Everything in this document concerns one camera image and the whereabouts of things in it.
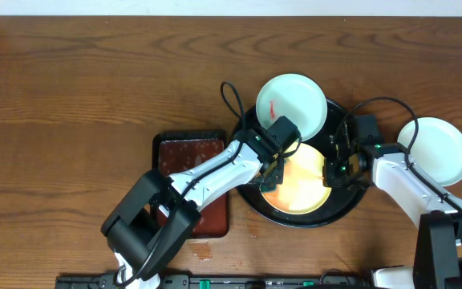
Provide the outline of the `green yellow sponge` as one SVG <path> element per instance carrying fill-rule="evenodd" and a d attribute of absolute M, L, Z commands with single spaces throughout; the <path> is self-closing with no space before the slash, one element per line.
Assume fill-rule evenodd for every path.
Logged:
<path fill-rule="evenodd" d="M 282 181 L 278 179 L 274 180 L 264 180 L 259 185 L 259 190 L 261 193 L 273 193 L 280 185 L 282 185 Z"/>

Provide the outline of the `yellow plate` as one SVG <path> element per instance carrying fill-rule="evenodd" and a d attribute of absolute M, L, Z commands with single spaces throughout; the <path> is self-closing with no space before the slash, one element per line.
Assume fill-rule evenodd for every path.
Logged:
<path fill-rule="evenodd" d="M 308 214 L 330 196 L 331 188 L 323 185 L 324 156 L 308 144 L 285 159 L 284 180 L 273 193 L 261 193 L 275 209 L 287 214 Z"/>

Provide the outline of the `light green plate front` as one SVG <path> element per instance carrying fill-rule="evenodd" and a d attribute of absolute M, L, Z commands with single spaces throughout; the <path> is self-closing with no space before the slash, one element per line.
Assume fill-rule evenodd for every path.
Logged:
<path fill-rule="evenodd" d="M 462 133 L 435 117 L 418 119 L 419 131 L 409 159 L 442 186 L 462 180 Z"/>

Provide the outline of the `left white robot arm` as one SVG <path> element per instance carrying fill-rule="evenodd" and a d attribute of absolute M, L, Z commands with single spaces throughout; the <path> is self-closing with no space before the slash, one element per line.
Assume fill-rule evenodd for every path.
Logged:
<path fill-rule="evenodd" d="M 230 189 L 268 174 L 298 138 L 297 130 L 246 129 L 194 168 L 143 174 L 101 226 L 120 262 L 115 286 L 157 285 L 159 272 L 191 236 L 202 210 Z"/>

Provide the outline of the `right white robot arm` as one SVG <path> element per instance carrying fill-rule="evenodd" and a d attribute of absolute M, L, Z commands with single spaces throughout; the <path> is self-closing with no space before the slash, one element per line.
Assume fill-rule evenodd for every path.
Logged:
<path fill-rule="evenodd" d="M 418 229 L 414 263 L 373 272 L 375 287 L 462 288 L 462 199 L 426 174 L 401 144 L 356 148 L 326 159 L 326 187 L 374 186 L 388 194 Z"/>

